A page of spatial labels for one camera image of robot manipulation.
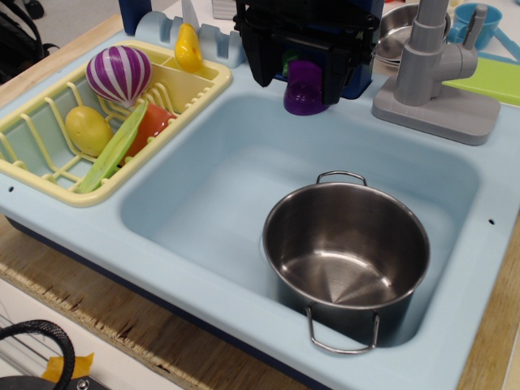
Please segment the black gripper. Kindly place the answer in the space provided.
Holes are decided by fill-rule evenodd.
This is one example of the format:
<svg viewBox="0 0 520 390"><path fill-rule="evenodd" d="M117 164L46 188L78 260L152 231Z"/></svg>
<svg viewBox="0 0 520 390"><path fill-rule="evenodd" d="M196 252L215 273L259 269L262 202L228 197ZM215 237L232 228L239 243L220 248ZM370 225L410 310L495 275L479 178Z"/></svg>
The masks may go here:
<svg viewBox="0 0 520 390"><path fill-rule="evenodd" d="M379 12L370 1L237 1L233 22L262 87L280 73L287 48L327 53L322 103L334 105L357 65L374 56Z"/></svg>

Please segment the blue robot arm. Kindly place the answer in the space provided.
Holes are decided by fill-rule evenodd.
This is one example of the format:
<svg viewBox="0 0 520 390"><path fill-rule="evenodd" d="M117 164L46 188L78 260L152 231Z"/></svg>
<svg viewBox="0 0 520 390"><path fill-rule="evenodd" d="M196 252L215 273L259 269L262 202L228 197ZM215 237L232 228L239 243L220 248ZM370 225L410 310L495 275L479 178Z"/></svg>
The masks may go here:
<svg viewBox="0 0 520 390"><path fill-rule="evenodd" d="M297 50L322 69L322 101L358 98L371 82L381 1L238 1L233 20L255 81L267 87Z"/></svg>

